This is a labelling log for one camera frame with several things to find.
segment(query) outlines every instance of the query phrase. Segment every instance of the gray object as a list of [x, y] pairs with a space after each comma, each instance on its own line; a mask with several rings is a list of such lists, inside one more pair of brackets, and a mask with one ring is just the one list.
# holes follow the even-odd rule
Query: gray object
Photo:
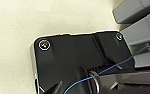
[[136, 61], [136, 67], [150, 66], [150, 52], [137, 55], [134, 59]]
[[150, 14], [121, 31], [128, 45], [150, 42]]
[[150, 13], [150, 0], [125, 0], [113, 10], [118, 24], [133, 24]]

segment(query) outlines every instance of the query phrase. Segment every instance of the black panel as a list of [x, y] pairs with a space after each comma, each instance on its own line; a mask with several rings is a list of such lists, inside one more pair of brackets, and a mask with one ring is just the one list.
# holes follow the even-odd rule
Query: black panel
[[[34, 48], [40, 86], [47, 91], [62, 81], [63, 93], [74, 82], [88, 77], [88, 70], [95, 67], [109, 67], [131, 56], [125, 41], [116, 39], [116, 33], [38, 38], [34, 42]], [[39, 48], [42, 40], [50, 43], [49, 49]], [[122, 66], [122, 68], [132, 67], [134, 60]], [[88, 81], [85, 81], [75, 85], [67, 94], [91, 94], [89, 87]]]

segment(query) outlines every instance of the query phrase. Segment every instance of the wire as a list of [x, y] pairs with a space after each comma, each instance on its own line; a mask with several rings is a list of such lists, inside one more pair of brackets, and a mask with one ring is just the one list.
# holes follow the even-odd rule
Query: wire
[[122, 61], [122, 62], [120, 62], [120, 63], [118, 63], [118, 64], [116, 64], [116, 65], [113, 65], [113, 66], [111, 66], [111, 67], [109, 67], [109, 68], [107, 68], [107, 69], [105, 69], [105, 70], [103, 70], [102, 72], [98, 73], [98, 75], [94, 75], [94, 76], [91, 76], [91, 77], [88, 77], [88, 78], [85, 78], [85, 79], [82, 79], [82, 80], [80, 80], [80, 81], [75, 82], [74, 84], [72, 84], [71, 86], [69, 86], [69, 87], [65, 90], [65, 92], [64, 92], [63, 94], [66, 94], [74, 85], [76, 85], [76, 84], [78, 84], [78, 83], [81, 83], [81, 82], [84, 82], [84, 81], [86, 81], [86, 80], [92, 79], [92, 78], [94, 78], [94, 77], [96, 77], [96, 76], [99, 76], [100, 74], [102, 74], [102, 73], [104, 73], [104, 72], [106, 72], [106, 71], [108, 71], [108, 70], [110, 70], [110, 69], [112, 69], [112, 68], [114, 68], [114, 67], [117, 67], [117, 66], [119, 66], [119, 65], [121, 65], [121, 64], [124, 64], [124, 63], [128, 62], [129, 60], [131, 60], [135, 55], [138, 55], [138, 54], [141, 53], [142, 51], [144, 51], [144, 50], [146, 50], [146, 49], [149, 49], [149, 48], [150, 48], [150, 46], [147, 46], [147, 47], [144, 47], [144, 48], [140, 49], [139, 51], [137, 51], [135, 54], [133, 54], [133, 55], [132, 55], [131, 57], [129, 57], [128, 59], [126, 59], [126, 60], [124, 60], [124, 61]]

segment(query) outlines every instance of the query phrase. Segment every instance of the silver screw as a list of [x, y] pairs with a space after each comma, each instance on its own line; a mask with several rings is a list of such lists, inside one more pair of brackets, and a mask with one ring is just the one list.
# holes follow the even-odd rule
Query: silver screw
[[116, 38], [117, 38], [118, 40], [122, 40], [122, 36], [123, 36], [123, 35], [122, 35], [121, 33], [117, 33], [117, 34], [116, 34]]
[[41, 40], [41, 41], [39, 42], [39, 48], [40, 48], [41, 50], [48, 50], [49, 47], [50, 47], [49, 41], [47, 41], [47, 40]]

